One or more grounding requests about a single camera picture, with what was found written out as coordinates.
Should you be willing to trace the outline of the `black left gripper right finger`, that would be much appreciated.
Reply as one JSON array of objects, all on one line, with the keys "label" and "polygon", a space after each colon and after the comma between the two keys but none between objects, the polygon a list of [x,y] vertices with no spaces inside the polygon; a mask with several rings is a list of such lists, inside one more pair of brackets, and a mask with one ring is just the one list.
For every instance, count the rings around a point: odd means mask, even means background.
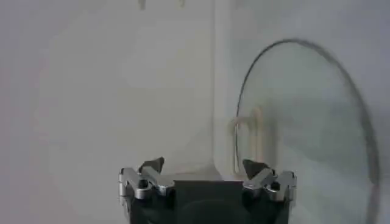
[{"label": "black left gripper right finger", "polygon": [[244,159],[243,166],[248,177],[243,182],[243,188],[254,197],[265,192],[272,201],[296,200],[297,177],[294,172],[285,170],[276,173],[266,163],[250,159]]}]

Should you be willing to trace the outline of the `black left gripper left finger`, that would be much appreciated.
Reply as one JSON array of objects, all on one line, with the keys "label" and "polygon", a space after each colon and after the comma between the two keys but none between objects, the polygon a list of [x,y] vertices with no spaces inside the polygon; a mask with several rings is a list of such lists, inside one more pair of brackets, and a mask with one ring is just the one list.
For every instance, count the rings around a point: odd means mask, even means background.
[{"label": "black left gripper left finger", "polygon": [[147,160],[134,169],[121,168],[118,174],[118,198],[123,208],[130,209],[131,201],[145,201],[157,194],[169,198],[174,194],[174,180],[161,174],[164,157]]}]

